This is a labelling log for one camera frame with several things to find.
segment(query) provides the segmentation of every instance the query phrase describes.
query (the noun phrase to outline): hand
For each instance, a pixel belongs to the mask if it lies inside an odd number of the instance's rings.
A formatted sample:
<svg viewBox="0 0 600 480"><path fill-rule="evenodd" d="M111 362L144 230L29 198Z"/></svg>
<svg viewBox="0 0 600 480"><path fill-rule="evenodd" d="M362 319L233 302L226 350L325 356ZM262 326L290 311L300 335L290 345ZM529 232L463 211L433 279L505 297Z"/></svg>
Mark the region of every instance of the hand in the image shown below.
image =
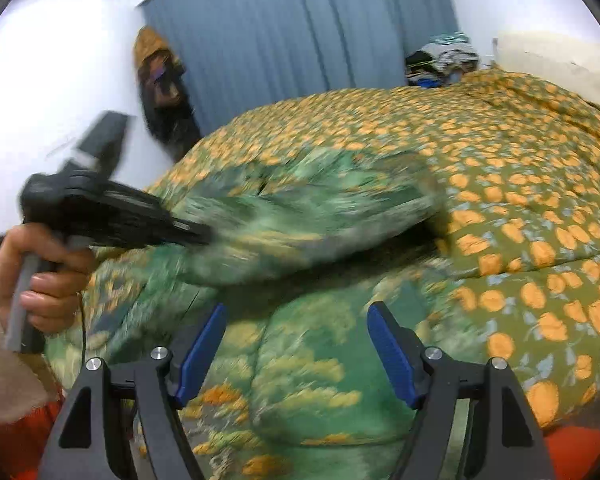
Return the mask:
<svg viewBox="0 0 600 480"><path fill-rule="evenodd" d="M20 295L22 306L29 311L29 322L35 328L45 333L62 332L73 324L79 306L78 294L95 270L93 253L89 249L67 250L42 224L22 224L8 231L0 246L0 323L4 329L26 253L62 264L58 272L34 274L31 289Z"/></svg>

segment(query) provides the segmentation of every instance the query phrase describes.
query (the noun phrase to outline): pile of clothes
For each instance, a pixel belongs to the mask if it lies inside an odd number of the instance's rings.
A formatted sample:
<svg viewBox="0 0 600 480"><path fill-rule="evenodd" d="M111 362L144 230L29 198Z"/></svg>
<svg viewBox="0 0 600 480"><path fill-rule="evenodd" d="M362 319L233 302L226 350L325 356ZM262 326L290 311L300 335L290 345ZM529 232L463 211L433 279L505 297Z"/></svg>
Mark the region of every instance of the pile of clothes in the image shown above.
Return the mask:
<svg viewBox="0 0 600 480"><path fill-rule="evenodd" d="M478 68L480 56L462 32L431 38L404 60L407 85L435 88L460 81L462 74Z"/></svg>

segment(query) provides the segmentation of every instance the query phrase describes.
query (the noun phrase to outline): sleeve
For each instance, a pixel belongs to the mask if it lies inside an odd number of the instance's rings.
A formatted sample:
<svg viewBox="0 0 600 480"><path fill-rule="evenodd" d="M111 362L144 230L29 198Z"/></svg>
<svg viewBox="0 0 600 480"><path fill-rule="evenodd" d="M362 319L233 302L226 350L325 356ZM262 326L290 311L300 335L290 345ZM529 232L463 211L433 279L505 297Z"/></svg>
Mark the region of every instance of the sleeve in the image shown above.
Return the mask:
<svg viewBox="0 0 600 480"><path fill-rule="evenodd" d="M58 389L41 356L21 358L2 348L0 326L0 425L23 418L58 398Z"/></svg>

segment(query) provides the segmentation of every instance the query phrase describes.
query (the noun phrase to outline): orange cloth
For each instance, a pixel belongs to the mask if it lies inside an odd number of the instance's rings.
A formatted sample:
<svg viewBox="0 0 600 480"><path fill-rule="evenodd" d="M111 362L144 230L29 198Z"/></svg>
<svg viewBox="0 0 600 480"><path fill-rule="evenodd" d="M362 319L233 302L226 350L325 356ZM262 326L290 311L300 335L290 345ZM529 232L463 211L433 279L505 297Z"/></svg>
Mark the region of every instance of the orange cloth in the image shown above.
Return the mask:
<svg viewBox="0 0 600 480"><path fill-rule="evenodd" d="M556 480L582 480L600 455L600 431L563 426L544 438Z"/></svg>
<svg viewBox="0 0 600 480"><path fill-rule="evenodd" d="M13 424L0 426L0 478L35 480L46 440L62 400L50 402Z"/></svg>

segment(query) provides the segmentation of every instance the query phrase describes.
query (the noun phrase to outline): gray handle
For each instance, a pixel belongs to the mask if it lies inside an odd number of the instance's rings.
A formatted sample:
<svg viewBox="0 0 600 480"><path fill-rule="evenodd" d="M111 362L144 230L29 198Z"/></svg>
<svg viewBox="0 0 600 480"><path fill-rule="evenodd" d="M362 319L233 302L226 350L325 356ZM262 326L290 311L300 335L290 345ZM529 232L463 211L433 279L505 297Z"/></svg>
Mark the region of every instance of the gray handle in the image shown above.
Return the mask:
<svg viewBox="0 0 600 480"><path fill-rule="evenodd" d="M69 237L67 248L81 249L89 246L90 240L82 236ZM38 272L54 272L58 264L40 259L35 254L24 256L16 288L11 298L9 325L4 337L4 348L22 354L42 354L45 351L45 336L40 330L30 325L27 311L20 304L20 295L30 289L31 277Z"/></svg>

